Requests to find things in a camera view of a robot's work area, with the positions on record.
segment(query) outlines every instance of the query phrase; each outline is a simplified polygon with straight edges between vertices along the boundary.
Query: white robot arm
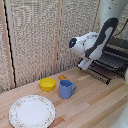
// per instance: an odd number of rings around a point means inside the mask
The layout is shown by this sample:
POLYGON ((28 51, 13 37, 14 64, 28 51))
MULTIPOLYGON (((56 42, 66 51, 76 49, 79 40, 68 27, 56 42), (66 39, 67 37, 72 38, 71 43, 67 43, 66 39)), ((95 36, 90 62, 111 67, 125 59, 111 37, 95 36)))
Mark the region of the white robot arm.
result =
POLYGON ((99 6, 100 33, 89 32, 81 37, 72 38, 69 48, 82 57, 78 67, 86 70, 93 60, 97 60, 103 53, 103 48, 113 35, 119 18, 128 0, 101 0, 99 6))

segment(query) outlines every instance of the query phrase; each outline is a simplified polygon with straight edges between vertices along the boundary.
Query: black dish rack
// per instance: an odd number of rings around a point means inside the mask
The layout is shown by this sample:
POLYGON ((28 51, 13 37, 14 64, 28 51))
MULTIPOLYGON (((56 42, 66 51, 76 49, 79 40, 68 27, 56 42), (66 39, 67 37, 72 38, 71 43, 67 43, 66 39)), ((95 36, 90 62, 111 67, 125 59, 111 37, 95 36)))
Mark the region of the black dish rack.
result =
POLYGON ((112 79, 124 77, 128 66, 128 41, 111 38, 99 60, 92 62, 86 72, 109 84, 112 79))

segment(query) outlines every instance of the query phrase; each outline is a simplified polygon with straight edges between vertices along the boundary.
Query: wooden countertop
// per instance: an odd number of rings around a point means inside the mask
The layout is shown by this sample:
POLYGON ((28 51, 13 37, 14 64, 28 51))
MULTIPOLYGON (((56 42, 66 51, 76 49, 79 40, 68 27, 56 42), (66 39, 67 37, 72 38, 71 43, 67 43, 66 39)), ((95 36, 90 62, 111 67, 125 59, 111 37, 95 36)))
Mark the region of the wooden countertop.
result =
POLYGON ((21 97, 40 95, 52 101, 56 118, 49 128, 109 128, 120 116, 128 101, 128 85, 118 78, 109 85, 74 68, 51 76, 57 82, 51 92, 44 92, 39 81, 0 94, 0 128, 13 128, 9 122, 9 109, 21 97), (61 99, 59 75, 65 75, 77 85, 69 99, 61 99))

